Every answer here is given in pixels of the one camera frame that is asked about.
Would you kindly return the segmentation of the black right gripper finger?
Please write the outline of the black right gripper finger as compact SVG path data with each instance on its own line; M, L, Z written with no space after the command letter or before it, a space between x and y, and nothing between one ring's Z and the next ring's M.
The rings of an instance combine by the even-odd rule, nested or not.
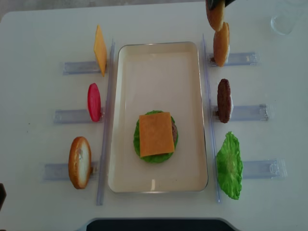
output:
M233 3L234 1L236 1L236 0L225 0L225 7L227 7L228 5Z
M206 0L206 7L208 10L213 10L215 9L222 0Z

